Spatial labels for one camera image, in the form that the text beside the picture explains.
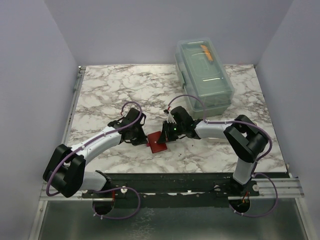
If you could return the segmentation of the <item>red leather card holder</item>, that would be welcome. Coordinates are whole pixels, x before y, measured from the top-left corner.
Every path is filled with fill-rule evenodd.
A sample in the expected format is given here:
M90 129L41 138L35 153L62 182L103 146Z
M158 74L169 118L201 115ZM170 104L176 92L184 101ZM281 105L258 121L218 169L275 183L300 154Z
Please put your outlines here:
M161 136L160 131L156 131L147 135L147 140L148 140L147 146L150 147L151 152L153 154L159 153L168 149L165 143L158 143L160 136Z

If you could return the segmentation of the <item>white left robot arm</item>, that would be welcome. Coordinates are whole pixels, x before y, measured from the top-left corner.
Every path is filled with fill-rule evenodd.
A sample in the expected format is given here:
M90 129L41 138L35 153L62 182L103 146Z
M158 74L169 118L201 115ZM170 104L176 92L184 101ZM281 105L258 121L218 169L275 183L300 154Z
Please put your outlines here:
M113 121L85 141L73 146L57 146L43 174L47 182L46 195L62 194L69 198L78 191L92 191L101 198L107 197L112 189L111 178L99 170L86 171L86 166L104 151L123 142L133 146L146 144L143 124L137 122L124 128L124 124Z

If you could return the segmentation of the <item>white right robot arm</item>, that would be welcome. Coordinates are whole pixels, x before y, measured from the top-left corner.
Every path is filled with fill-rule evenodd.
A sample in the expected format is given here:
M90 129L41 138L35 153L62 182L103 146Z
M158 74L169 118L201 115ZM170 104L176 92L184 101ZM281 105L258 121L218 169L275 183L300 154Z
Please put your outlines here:
M226 139L238 157L230 191L241 196L248 190L248 182L258 161L267 155L273 146L269 134L255 125L247 116L239 115L230 121L208 121L205 119L181 118L169 115L162 123L158 144L176 141L180 136L190 139Z

